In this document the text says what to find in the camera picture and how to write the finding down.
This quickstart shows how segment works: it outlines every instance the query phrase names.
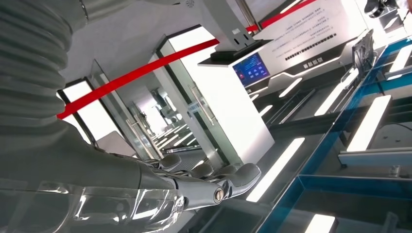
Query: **red rope barrier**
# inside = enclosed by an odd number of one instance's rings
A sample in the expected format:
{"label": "red rope barrier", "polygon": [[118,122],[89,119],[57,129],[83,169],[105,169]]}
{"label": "red rope barrier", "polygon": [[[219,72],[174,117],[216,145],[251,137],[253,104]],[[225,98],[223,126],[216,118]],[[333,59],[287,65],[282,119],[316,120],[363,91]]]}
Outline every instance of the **red rope barrier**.
{"label": "red rope barrier", "polygon": [[[306,5],[314,2],[316,0],[307,0],[299,5],[296,5],[294,7],[292,7],[291,9],[289,9],[288,11],[286,11],[283,14],[279,14],[274,16],[273,18],[265,21],[262,23],[262,27],[266,28],[267,26],[271,25],[272,23],[280,20],[281,18],[287,16],[288,14],[299,10],[302,7],[305,7]],[[256,31],[258,29],[258,27],[256,25],[250,26],[246,28],[247,31],[251,32],[251,31]],[[108,93],[117,90],[119,87],[124,86],[128,83],[130,83],[133,80],[136,80],[140,77],[142,77],[145,74],[148,74],[150,72],[152,72],[155,69],[158,69],[162,66],[165,66],[171,62],[174,62],[176,60],[179,60],[185,56],[188,56],[192,53],[195,52],[199,52],[201,50],[207,49],[209,47],[212,47],[214,45],[217,45],[219,43],[219,41],[217,39],[213,39],[213,40],[209,40],[206,41],[204,43],[192,46],[190,48],[184,49],[182,51],[170,54],[168,56],[165,56],[163,58],[160,58],[154,62],[151,62],[147,65],[144,65],[128,74],[125,74],[109,83],[104,84],[103,86],[93,90],[92,92],[88,93],[87,95],[79,98],[78,100],[69,103],[66,105],[66,109],[63,113],[60,113],[57,115],[58,118],[60,119],[64,119],[68,116],[70,116],[71,114],[79,111],[80,109],[82,109],[83,107],[86,107],[87,105],[89,105],[90,103],[100,99],[101,97],[107,95]]]}

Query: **sign board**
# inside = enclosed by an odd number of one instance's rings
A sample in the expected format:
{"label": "sign board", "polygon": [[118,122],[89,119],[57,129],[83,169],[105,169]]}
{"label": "sign board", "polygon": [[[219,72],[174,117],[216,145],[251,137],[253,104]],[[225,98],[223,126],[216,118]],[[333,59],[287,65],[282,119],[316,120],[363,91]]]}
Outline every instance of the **sign board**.
{"label": "sign board", "polygon": [[[202,105],[203,105],[204,107],[207,107],[207,103],[206,103],[206,101],[205,101],[204,98],[201,98],[200,101],[202,102]],[[201,110],[201,107],[200,107],[199,102],[195,101],[195,102],[189,104],[188,110],[189,110],[189,112],[192,113],[192,114],[193,114],[193,113],[196,113],[196,112],[199,112],[199,111]]]}
{"label": "sign board", "polygon": [[302,70],[324,64],[318,55],[359,36],[366,29],[354,0],[317,0],[285,16],[254,39],[272,39],[259,52],[272,75],[301,65]]}

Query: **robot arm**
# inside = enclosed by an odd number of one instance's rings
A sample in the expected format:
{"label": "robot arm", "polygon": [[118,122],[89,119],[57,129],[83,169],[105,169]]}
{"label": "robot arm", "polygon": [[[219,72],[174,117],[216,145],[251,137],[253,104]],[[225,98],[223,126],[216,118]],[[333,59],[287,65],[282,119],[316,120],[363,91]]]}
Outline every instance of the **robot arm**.
{"label": "robot arm", "polygon": [[255,165],[212,177],[169,173],[173,161],[95,150],[57,119],[72,33],[131,2],[0,1],[0,232],[156,231],[258,180]]}

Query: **touchscreen display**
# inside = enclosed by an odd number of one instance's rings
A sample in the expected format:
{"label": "touchscreen display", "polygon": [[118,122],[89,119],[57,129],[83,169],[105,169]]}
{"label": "touchscreen display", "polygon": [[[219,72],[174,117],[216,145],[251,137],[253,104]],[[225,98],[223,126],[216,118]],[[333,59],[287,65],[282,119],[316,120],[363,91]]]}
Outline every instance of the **touchscreen display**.
{"label": "touchscreen display", "polygon": [[255,53],[233,66],[244,87],[254,84],[269,76],[268,69],[260,55]]}

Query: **ceiling light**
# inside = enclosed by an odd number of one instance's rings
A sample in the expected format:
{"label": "ceiling light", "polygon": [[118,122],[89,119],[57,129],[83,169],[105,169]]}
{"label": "ceiling light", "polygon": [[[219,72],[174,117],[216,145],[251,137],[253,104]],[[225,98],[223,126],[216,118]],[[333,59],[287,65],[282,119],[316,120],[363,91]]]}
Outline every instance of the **ceiling light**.
{"label": "ceiling light", "polygon": [[259,115],[262,117],[262,116],[265,115],[265,113],[267,113],[272,107],[273,107],[273,105],[266,106],[266,108],[264,108],[264,109],[259,113]]}
{"label": "ceiling light", "polygon": [[167,138],[163,138],[159,143],[156,143],[156,146],[158,147],[160,144],[166,142]]}
{"label": "ceiling light", "polygon": [[254,95],[252,98],[250,98],[251,101],[256,100],[259,97],[259,94]]}
{"label": "ceiling light", "polygon": [[179,129],[177,129],[174,133],[177,133],[177,132],[179,132],[179,131],[181,131],[184,127],[186,127],[187,126],[187,124],[185,124],[184,126],[182,126],[182,127],[180,127]]}
{"label": "ceiling light", "polygon": [[184,140],[186,140],[188,137],[190,137],[193,133],[190,132],[188,135],[184,136],[182,139],[180,139],[179,141],[177,141],[173,146],[177,147],[180,145],[180,143],[182,143]]}
{"label": "ceiling light", "polygon": [[318,215],[313,216],[305,233],[330,233],[336,218],[333,216]]}
{"label": "ceiling light", "polygon": [[192,144],[194,141],[196,141],[196,138],[192,139],[186,146]]}
{"label": "ceiling light", "polygon": [[338,84],[335,87],[335,89],[333,89],[333,91],[329,94],[329,96],[326,98],[326,100],[322,103],[322,105],[319,107],[318,111],[316,111],[315,117],[324,115],[329,110],[329,108],[332,106],[332,104],[336,101],[336,99],[339,97],[341,92],[345,88],[350,86],[358,75],[359,75],[358,69],[355,69],[353,72],[349,73],[349,75],[345,79],[345,81]]}
{"label": "ceiling light", "polygon": [[267,86],[267,87],[264,87],[264,88],[262,88],[262,89],[260,89],[260,90],[255,91],[255,92],[252,92],[252,93],[249,94],[249,96],[251,96],[251,95],[253,95],[253,94],[257,94],[257,93],[259,93],[259,92],[262,92],[262,91],[264,91],[264,90],[266,90],[266,89],[268,89],[268,88],[269,88],[269,87]]}
{"label": "ceiling light", "polygon": [[392,96],[387,95],[378,97],[373,101],[371,107],[366,113],[365,118],[363,118],[362,123],[347,148],[348,152],[365,151],[368,148],[368,145],[375,134],[375,130],[391,98]]}
{"label": "ceiling light", "polygon": [[[408,45],[408,46],[401,48],[389,72],[391,73],[391,72],[395,72],[395,71],[403,69],[406,65],[406,62],[409,59],[411,52],[412,52],[412,45]],[[395,75],[393,77],[388,78],[388,80],[397,79],[397,78],[400,78],[401,76],[402,75]]]}
{"label": "ceiling light", "polygon": [[179,135],[176,134],[175,136],[173,136],[171,139],[169,139],[167,142],[165,142],[165,144],[163,144],[161,147],[159,147],[159,150],[161,150],[163,147],[167,146],[170,142],[172,142],[173,140],[175,140]]}
{"label": "ceiling light", "polygon": [[296,0],[294,1],[292,4],[290,4],[289,6],[287,6],[285,9],[283,9],[280,13],[283,14],[286,11],[288,11],[289,9],[291,9],[293,6],[295,6],[296,4],[298,4],[301,0]]}
{"label": "ceiling light", "polygon": [[285,97],[285,95],[287,95],[298,83],[300,83],[300,81],[302,81],[302,78],[296,79],[288,88],[286,88],[286,90],[282,92],[282,94],[280,94],[279,98]]}
{"label": "ceiling light", "polygon": [[249,196],[246,198],[247,201],[257,202],[262,195],[266,192],[269,186],[273,183],[282,169],[286,166],[292,156],[296,153],[299,147],[302,145],[304,137],[296,138],[292,143],[286,148],[286,150],[280,155],[278,160],[273,164],[268,173],[260,180],[256,187],[252,190]]}

